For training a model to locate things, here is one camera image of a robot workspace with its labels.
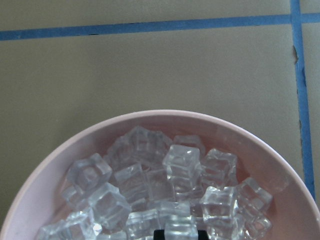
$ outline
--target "bowl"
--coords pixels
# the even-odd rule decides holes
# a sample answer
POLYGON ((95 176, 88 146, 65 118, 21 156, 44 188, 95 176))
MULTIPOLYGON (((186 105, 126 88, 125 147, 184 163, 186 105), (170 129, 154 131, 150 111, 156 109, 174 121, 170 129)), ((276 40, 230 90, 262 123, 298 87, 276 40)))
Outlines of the bowl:
POLYGON ((0 240, 33 240, 43 225, 70 211, 60 195, 68 167, 93 153, 104 155, 115 139, 135 126, 160 130, 169 137, 196 134, 207 150, 238 156, 239 181, 253 177, 273 195, 267 217, 272 229, 265 240, 318 240, 320 212, 305 184, 270 146, 248 131, 219 118, 181 110, 148 110, 93 125, 60 145, 26 180, 6 216, 0 240))

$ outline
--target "blue tape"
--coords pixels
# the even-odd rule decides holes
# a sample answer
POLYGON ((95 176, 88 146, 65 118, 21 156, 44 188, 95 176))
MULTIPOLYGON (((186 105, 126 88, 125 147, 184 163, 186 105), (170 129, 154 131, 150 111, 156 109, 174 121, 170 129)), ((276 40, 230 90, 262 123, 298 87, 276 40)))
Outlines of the blue tape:
POLYGON ((127 34, 191 29, 290 24, 290 15, 244 16, 0 31, 0 41, 87 35, 127 34))
POLYGON ((308 92, 305 76, 304 43, 302 34, 302 19, 299 0, 290 0, 293 44, 298 56, 295 64, 296 87, 298 92, 298 107, 301 122, 302 164, 304 183, 315 199, 315 180, 312 159, 311 132, 309 120, 308 92))
POLYGON ((320 13, 305 13, 301 15, 301 22, 307 23, 320 23, 320 13))

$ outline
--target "pile of clear cubes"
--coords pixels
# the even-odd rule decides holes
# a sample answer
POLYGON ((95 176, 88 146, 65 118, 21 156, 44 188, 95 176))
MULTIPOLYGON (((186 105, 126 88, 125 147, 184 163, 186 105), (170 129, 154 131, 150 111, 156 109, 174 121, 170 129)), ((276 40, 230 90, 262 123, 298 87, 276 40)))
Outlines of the pile of clear cubes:
POLYGON ((106 155, 75 160, 62 192, 72 213, 37 240, 257 240, 271 228, 272 196, 251 177, 238 183, 237 156, 208 152, 197 135, 170 139, 137 126, 106 155))

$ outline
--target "pink bowl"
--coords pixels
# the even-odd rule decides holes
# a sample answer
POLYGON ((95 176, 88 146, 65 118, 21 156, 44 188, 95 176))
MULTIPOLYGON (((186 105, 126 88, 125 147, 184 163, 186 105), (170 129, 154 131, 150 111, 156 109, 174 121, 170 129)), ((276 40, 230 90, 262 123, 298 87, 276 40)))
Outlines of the pink bowl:
POLYGON ((134 112, 100 122, 71 137, 30 175, 2 226, 0 240, 33 240, 38 229, 66 216, 59 195, 70 164, 93 153, 105 154, 113 141, 134 126, 161 130, 168 136, 199 135, 207 149, 216 147, 239 157, 238 179, 252 176, 273 201, 273 227, 265 240, 318 240, 320 213, 303 181, 270 146, 246 130, 216 117, 180 110, 134 112))

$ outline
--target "bowl rim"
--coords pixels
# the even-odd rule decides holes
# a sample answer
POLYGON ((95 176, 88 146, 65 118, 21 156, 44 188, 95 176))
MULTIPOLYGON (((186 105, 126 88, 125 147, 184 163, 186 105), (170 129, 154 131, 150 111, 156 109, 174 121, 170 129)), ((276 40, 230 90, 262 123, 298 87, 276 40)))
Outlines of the bowl rim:
POLYGON ((286 170, 292 175, 292 178, 296 181, 296 183, 299 185, 300 189, 302 190, 303 194, 306 196, 306 199, 311 206, 312 211, 314 212, 316 219, 318 221, 318 225, 320 228, 320 211, 311 196, 309 190, 307 189, 306 185, 304 184, 303 180, 300 178, 300 176, 296 173, 296 171, 289 165, 289 163, 279 154, 277 153, 271 146, 269 146, 267 143, 262 141, 257 136, 253 135, 249 131, 243 129, 242 127, 239 127, 231 122, 228 122, 226 120, 223 120, 221 118, 207 115, 204 113, 194 112, 194 111, 186 111, 186 110, 175 110, 175 109, 155 109, 155 110, 144 110, 144 111, 136 111, 131 113, 122 114, 119 116, 115 116, 109 119, 106 119, 104 121, 101 121, 99 123, 96 123, 81 132, 77 133, 76 135, 70 137, 68 140, 63 142, 60 146, 58 146, 55 150, 53 150, 44 160, 41 161, 41 163, 33 170, 33 172, 29 175, 29 177, 26 179, 18 193, 16 194, 8 212, 4 219, 1 233, 0 233, 0 240, 5 240, 5 237, 7 235, 8 227, 11 224, 12 218, 14 216, 14 213, 18 206, 21 203, 21 200, 30 187, 30 185, 34 182, 34 180, 37 178, 37 176, 40 174, 40 172, 46 168, 46 166, 56 157, 58 156, 64 149, 74 144, 79 139, 98 131, 101 128, 104 128, 106 126, 126 121, 129 119, 136 119, 141 117, 151 117, 151 116, 177 116, 177 117, 189 117, 189 118, 196 118, 201 119, 204 121, 212 122, 219 124, 225 128, 228 128, 230 130, 233 130, 243 136, 246 136, 256 144, 258 144, 261 148, 263 148, 265 151, 267 151, 269 154, 271 154, 275 159, 278 160, 278 162, 283 165, 283 167, 286 168, 286 170))

